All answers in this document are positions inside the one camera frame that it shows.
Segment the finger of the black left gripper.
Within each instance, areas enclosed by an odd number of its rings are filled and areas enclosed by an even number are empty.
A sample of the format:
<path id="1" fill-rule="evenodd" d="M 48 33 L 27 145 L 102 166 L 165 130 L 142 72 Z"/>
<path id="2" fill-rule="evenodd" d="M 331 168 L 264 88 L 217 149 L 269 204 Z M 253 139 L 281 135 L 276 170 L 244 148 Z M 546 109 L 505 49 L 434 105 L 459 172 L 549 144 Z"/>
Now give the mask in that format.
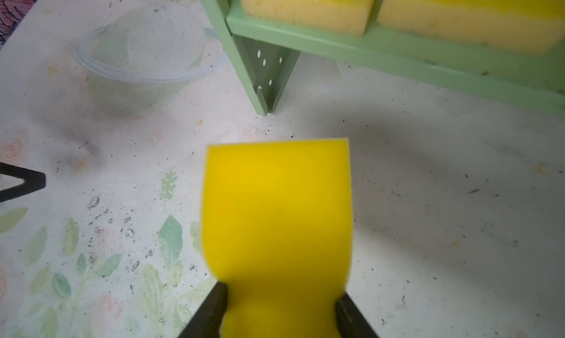
<path id="1" fill-rule="evenodd" d="M 1 190 L 1 202 L 10 201 L 37 192 L 46 187 L 46 174 L 35 170 L 1 163 L 1 175 L 21 181 L 20 184 Z"/>

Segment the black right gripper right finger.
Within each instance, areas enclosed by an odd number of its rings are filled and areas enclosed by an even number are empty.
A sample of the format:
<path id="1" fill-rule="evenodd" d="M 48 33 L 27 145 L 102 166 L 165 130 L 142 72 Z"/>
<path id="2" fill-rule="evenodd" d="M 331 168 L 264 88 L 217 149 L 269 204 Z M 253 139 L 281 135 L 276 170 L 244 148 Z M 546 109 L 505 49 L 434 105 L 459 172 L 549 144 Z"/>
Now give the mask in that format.
<path id="1" fill-rule="evenodd" d="M 335 318 L 341 338 L 379 338 L 347 293 L 335 304 Z"/>

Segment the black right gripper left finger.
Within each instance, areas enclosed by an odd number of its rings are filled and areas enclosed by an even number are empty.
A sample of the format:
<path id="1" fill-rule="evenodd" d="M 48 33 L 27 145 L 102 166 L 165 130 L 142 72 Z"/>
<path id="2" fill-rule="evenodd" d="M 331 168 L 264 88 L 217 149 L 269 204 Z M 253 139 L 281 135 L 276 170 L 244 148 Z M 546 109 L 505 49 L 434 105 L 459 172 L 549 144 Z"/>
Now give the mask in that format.
<path id="1" fill-rule="evenodd" d="M 197 312 L 179 334 L 179 338 L 219 338 L 227 311 L 228 287 L 216 282 Z"/>

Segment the yellow sponge alone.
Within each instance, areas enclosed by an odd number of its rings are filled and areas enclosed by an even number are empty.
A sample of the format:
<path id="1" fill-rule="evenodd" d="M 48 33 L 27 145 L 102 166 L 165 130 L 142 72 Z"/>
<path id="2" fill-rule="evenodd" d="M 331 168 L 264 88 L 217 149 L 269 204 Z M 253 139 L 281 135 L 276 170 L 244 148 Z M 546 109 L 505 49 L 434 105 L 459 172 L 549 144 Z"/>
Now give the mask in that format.
<path id="1" fill-rule="evenodd" d="M 353 250 L 347 139 L 211 145 L 202 249 L 222 337 L 337 337 Z"/>

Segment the yellow sponge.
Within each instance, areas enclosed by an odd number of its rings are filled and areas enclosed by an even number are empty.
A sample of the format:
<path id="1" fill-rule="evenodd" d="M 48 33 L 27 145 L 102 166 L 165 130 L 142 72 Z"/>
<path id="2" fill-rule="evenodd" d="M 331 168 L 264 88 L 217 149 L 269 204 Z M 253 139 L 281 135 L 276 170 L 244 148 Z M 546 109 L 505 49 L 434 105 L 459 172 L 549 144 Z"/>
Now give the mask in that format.
<path id="1" fill-rule="evenodd" d="M 376 0 L 240 0 L 253 17 L 361 36 Z"/>
<path id="2" fill-rule="evenodd" d="M 564 0 L 383 0 L 381 26 L 542 55 L 564 38 Z"/>

